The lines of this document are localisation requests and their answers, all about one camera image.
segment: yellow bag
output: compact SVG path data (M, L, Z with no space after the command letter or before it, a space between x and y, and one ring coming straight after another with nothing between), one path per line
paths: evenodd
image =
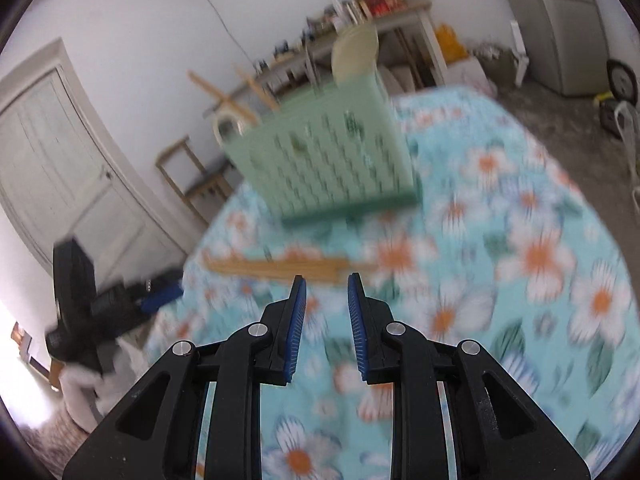
M436 30L436 38L440 44L444 61L447 64L469 57L469 53L466 51L466 48L458 41L456 31L449 25L440 25Z

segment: bamboo skewer bundle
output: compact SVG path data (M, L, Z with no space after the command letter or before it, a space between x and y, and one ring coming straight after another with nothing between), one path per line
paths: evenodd
M352 270L366 274L376 266L368 263L350 262L348 258L294 258L287 260L242 260L240 258L213 258L205 253L202 257L205 268L219 274L247 276L269 280L293 279L301 274L307 281L343 285Z

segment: bed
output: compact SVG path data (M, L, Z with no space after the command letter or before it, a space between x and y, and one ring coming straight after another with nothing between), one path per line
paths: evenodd
M188 260L184 296L160 311L146 359L180 339L225 339L288 296L290 283L209 272L205 254L346 255L376 264L367 295L396 319L448 344L481 342L595 477L640 418L640 323L620 250L559 164L495 102L446 88L394 107L422 203L285 229L242 184ZM293 382L262 388L263 475L389 478L392 389L360 380L346 284L309 283L307 297ZM207 427L206 417L203 435Z

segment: concrete floor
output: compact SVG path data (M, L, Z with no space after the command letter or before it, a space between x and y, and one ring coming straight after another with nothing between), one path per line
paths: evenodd
M566 99L526 82L498 99L568 171L625 257L640 291L640 226L631 202L624 145L600 126L591 99Z

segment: tiled floor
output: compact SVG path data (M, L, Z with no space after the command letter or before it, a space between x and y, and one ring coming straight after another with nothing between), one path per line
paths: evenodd
M10 338L14 320L0 304L0 397L18 426L36 428L62 402L36 370L18 355L18 345Z

